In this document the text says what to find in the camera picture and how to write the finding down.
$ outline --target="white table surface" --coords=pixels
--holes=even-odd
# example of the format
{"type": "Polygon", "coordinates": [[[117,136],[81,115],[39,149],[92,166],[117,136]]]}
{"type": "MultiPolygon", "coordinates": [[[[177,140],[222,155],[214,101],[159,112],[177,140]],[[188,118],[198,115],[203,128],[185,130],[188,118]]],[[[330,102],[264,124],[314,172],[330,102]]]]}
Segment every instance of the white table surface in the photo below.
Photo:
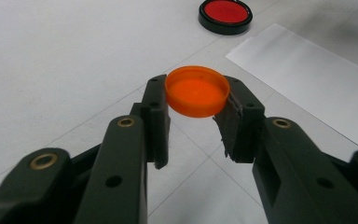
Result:
{"type": "MultiPolygon", "coordinates": [[[[358,64],[358,0],[248,0],[250,29],[222,36],[197,20],[202,1],[0,1],[0,183],[24,156],[99,144],[108,122],[142,100],[145,83],[184,65],[240,79],[268,117],[296,121],[344,161],[352,141],[225,56],[273,23],[358,64]]],[[[170,110],[170,162],[149,164],[149,223],[267,223],[252,164],[224,157],[211,118],[170,110]]]]}

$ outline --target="mounting hole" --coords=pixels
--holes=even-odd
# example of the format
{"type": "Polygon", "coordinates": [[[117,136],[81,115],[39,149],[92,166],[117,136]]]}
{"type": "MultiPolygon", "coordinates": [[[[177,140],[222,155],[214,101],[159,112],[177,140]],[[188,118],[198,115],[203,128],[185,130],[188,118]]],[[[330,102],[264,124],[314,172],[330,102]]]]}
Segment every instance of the mounting hole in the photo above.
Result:
{"type": "Polygon", "coordinates": [[[272,123],[275,124],[275,126],[284,129],[289,129],[292,126],[290,122],[285,119],[275,119],[272,123]]]}
{"type": "Polygon", "coordinates": [[[58,159],[55,153],[46,153],[31,160],[30,167],[34,170],[43,170],[50,167],[58,159]]]}
{"type": "Polygon", "coordinates": [[[321,187],[324,187],[325,189],[333,189],[334,188],[334,184],[326,178],[319,177],[316,179],[316,181],[318,182],[318,184],[321,187]]]}
{"type": "Polygon", "coordinates": [[[154,102],[154,103],[151,103],[150,106],[157,107],[157,106],[159,106],[159,103],[154,102]]]}
{"type": "Polygon", "coordinates": [[[110,176],[106,179],[105,185],[108,188],[115,188],[119,186],[123,182],[123,179],[119,175],[110,176]]]}
{"type": "Polygon", "coordinates": [[[118,121],[117,125],[122,128],[128,128],[135,124],[135,119],[124,118],[118,121]]]}

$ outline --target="orange plastic lid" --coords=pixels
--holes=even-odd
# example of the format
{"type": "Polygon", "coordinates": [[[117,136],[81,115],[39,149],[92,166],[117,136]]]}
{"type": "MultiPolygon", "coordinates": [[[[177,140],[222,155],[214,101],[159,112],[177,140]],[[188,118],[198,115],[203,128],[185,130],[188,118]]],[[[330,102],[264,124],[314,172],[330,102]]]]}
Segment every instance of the orange plastic lid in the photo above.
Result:
{"type": "Polygon", "coordinates": [[[229,85],[220,73],[201,66],[180,67],[165,79],[167,102],[191,118],[218,114],[226,104],[229,85]]]}

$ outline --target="paper sheet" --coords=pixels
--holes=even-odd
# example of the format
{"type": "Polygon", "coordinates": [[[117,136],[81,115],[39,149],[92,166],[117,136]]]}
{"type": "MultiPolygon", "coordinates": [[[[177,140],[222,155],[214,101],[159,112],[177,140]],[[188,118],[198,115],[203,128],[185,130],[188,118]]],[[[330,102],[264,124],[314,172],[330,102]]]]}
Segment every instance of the paper sheet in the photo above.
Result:
{"type": "Polygon", "coordinates": [[[228,55],[257,77],[358,145],[358,65],[278,24],[228,55]]]}

